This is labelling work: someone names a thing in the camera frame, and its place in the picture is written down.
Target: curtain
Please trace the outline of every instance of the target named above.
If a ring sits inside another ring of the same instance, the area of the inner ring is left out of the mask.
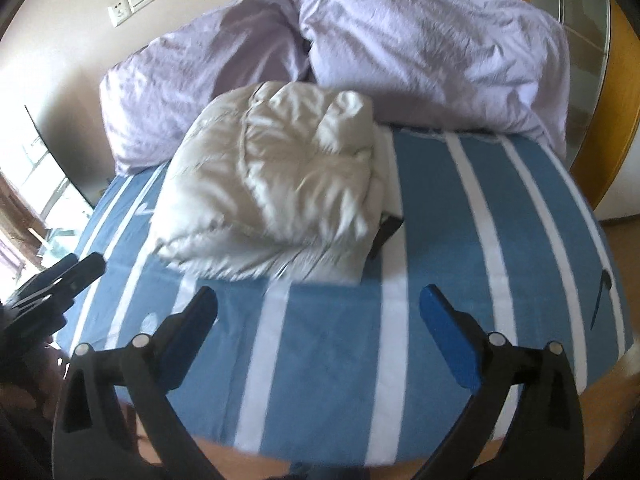
[[[0,233],[0,278],[14,279],[24,263],[20,253],[11,245],[9,240]]]
[[[25,259],[41,269],[38,258],[40,241],[29,229],[46,238],[47,230],[42,221],[0,173],[0,232]]]

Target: lavender pillow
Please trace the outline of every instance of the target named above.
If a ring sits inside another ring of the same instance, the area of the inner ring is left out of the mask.
[[[172,158],[216,96],[253,83],[302,80],[307,72],[290,0],[235,0],[153,40],[100,84],[116,173]]]
[[[293,0],[319,85],[382,123],[524,133],[563,156],[569,52],[521,0]]]

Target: white stripe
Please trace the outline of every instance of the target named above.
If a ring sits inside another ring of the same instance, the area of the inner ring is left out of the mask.
[[[262,445],[289,289],[289,282],[276,280],[269,284],[264,293],[234,441],[237,449],[251,454],[258,454]]]
[[[574,272],[569,262],[569,256],[566,253],[566,248],[562,242],[558,226],[529,168],[522,161],[509,139],[500,136],[500,140],[502,141],[504,151],[507,153],[513,167],[520,175],[522,183],[531,196],[531,201],[538,212],[538,216],[540,216],[546,235],[551,243],[551,251],[558,265],[558,271],[562,279],[562,287],[564,288],[564,294],[566,296],[566,304],[569,309],[571,337],[572,343],[574,344],[575,385],[578,393],[581,394],[587,387],[587,343],[584,336],[584,322],[582,320],[580,297],[578,296],[578,289],[575,285]]]
[[[548,148],[547,146],[542,146],[542,149],[551,159],[551,162],[556,167],[556,170],[558,170],[558,173],[569,189],[571,196],[574,197],[575,205],[578,206],[578,209],[582,214],[584,223],[587,225],[587,229],[589,230],[589,234],[591,235],[591,240],[593,240],[593,245],[595,246],[598,257],[600,258],[600,264],[602,265],[602,268],[606,270],[611,276],[610,297],[613,307],[613,319],[616,324],[616,336],[618,338],[618,359],[620,359],[625,354],[625,319],[622,315],[620,292],[618,291],[616,275],[613,272],[611,260],[609,259],[609,255],[607,254],[604,241],[602,240],[602,236],[600,236],[600,231],[598,230],[598,227],[596,225],[593,213],[591,212],[590,207],[587,205],[585,199],[580,193],[580,190],[578,190],[578,187],[575,185],[575,182],[571,178],[571,175],[569,175],[568,171],[562,165],[562,162],[560,162],[556,154],[550,148]]]
[[[113,197],[113,200],[111,200],[111,202],[109,202],[107,209],[105,209],[104,213],[102,214],[102,217],[100,218],[98,223],[95,225],[94,231],[91,233],[91,236],[89,236],[89,239],[86,241],[86,244],[84,245],[84,249],[82,250],[82,254],[80,255],[81,260],[89,254],[89,251],[91,250],[91,246],[93,245],[95,238],[100,232],[100,229],[102,228],[106,219],[109,217],[109,215],[111,214],[111,211],[115,207],[116,203],[124,193],[124,190],[127,189],[127,186],[131,183],[132,178],[133,177],[130,176],[127,180],[124,181],[124,183],[122,184],[122,186],[120,186],[120,189],[116,193],[116,196]]]
[[[164,165],[159,166],[153,172],[149,180],[146,182],[145,186],[142,188],[142,190],[134,200],[133,204],[129,207],[127,214],[122,219],[122,222],[120,223],[117,231],[113,235],[111,242],[109,243],[108,247],[104,251],[103,257],[105,260],[108,261],[108,259],[113,254],[113,250],[116,248],[116,245],[120,241],[120,238],[122,237],[122,235],[124,234],[124,231],[127,228],[127,225],[129,225],[130,220],[133,218],[133,215],[136,212],[136,209],[138,209],[138,206],[140,206],[140,202],[142,202],[143,198],[146,196],[147,192],[149,191],[153,183],[156,181],[156,179],[160,175],[162,168],[164,168]],[[97,292],[99,285],[100,285],[100,279],[93,282],[91,287],[89,287],[87,295],[84,298],[84,303],[82,303],[82,308],[80,310],[80,316],[78,317],[78,323],[76,324],[74,338],[71,341],[71,346],[70,346],[71,352],[74,351],[74,349],[76,348],[76,346],[78,346],[78,343],[80,342],[80,338],[82,337],[82,330],[84,329],[86,318],[89,315],[89,309],[91,308],[91,304],[94,301],[95,293]]]
[[[120,330],[122,330],[122,323],[127,315],[127,310],[129,310],[129,305],[131,305],[133,293],[136,291],[140,276],[142,275],[142,270],[145,268],[146,261],[151,254],[152,248],[152,244],[149,241],[149,238],[147,238],[138,253],[138,257],[136,258],[133,267],[131,267],[127,283],[122,290],[122,296],[120,297],[118,307],[116,308],[116,312],[111,320],[111,326],[107,333],[107,339],[104,343],[105,350],[116,348],[116,345],[118,344],[118,337],[120,336]]]
[[[389,181],[385,210],[402,215],[393,136],[385,134]],[[382,246],[382,305],[378,374],[365,465],[393,464],[398,456],[409,360],[409,298],[404,226]]]
[[[196,285],[198,277],[194,274],[185,274],[180,281],[180,288],[175,297],[174,307],[171,309],[172,314],[180,314],[193,299],[196,293]]]
[[[462,187],[465,189],[466,198],[471,208],[471,213],[478,231],[478,239],[484,255],[484,266],[489,282],[489,291],[494,306],[494,324],[496,332],[503,334],[514,346],[518,344],[516,333],[516,320],[513,311],[513,297],[509,284],[507,267],[504,263],[502,247],[498,239],[498,231],[495,227],[494,217],[489,210],[489,205],[482,192],[482,187],[476,176],[471,161],[466,156],[462,142],[456,134],[444,134],[447,147],[456,165]],[[518,404],[518,388],[511,388],[504,403],[500,417],[495,425],[494,437],[504,436],[509,429],[511,420]]]

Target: wall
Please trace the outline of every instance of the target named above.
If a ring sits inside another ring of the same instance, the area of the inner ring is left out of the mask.
[[[613,184],[596,208],[599,220],[640,215],[640,128]]]
[[[117,0],[26,0],[0,40],[0,117],[26,105],[91,202],[113,176],[98,100],[104,73],[153,38],[227,0],[156,0],[118,28]],[[0,138],[2,134],[0,119]]]

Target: window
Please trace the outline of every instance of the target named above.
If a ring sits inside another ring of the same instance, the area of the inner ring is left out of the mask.
[[[0,173],[26,206],[27,213],[17,222],[20,230],[29,232],[23,235],[31,237],[32,245],[42,247],[37,256],[29,257],[4,229],[0,238],[0,298],[36,273],[38,267],[50,267],[73,252],[92,214],[91,206],[49,153],[27,109],[8,108],[2,107],[0,122]],[[15,201],[15,197],[5,198]],[[37,220],[30,222],[29,216]]]

